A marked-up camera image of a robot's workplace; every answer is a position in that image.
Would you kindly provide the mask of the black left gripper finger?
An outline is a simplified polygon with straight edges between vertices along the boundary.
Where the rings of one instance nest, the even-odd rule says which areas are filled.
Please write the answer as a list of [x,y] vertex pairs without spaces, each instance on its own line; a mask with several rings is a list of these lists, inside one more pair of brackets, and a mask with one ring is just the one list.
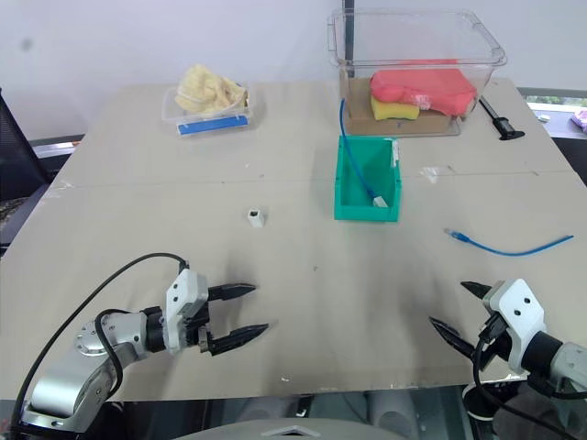
[[208,288],[208,301],[228,301],[254,292],[257,287],[249,283],[228,283]]
[[256,337],[260,336],[270,327],[269,324],[254,324],[231,331],[228,335],[218,339],[209,337],[209,353],[217,356],[228,351],[245,346]]

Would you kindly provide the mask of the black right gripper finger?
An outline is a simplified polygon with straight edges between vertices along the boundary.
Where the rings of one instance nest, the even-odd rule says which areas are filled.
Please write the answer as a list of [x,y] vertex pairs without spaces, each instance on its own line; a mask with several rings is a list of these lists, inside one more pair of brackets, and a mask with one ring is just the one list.
[[491,285],[482,284],[476,281],[462,281],[460,285],[476,298],[482,300],[492,289]]
[[475,346],[464,340],[456,329],[432,316],[428,317],[428,321],[449,346],[458,351],[467,359],[473,360]]

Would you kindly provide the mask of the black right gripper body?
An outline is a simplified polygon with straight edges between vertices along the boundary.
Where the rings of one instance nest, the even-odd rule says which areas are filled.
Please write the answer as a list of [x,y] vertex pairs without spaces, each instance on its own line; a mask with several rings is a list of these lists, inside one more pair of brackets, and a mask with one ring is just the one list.
[[512,339],[507,329],[507,322],[498,312],[493,312],[484,323],[476,348],[479,370],[485,370],[495,357],[503,361],[508,360],[512,349]]

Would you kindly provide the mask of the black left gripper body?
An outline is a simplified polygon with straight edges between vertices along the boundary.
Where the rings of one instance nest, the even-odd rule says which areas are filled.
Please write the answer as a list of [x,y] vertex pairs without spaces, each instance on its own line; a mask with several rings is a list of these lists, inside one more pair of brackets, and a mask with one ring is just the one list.
[[209,302],[214,294],[207,290],[181,309],[181,347],[198,347],[201,353],[209,352],[213,335],[210,330]]

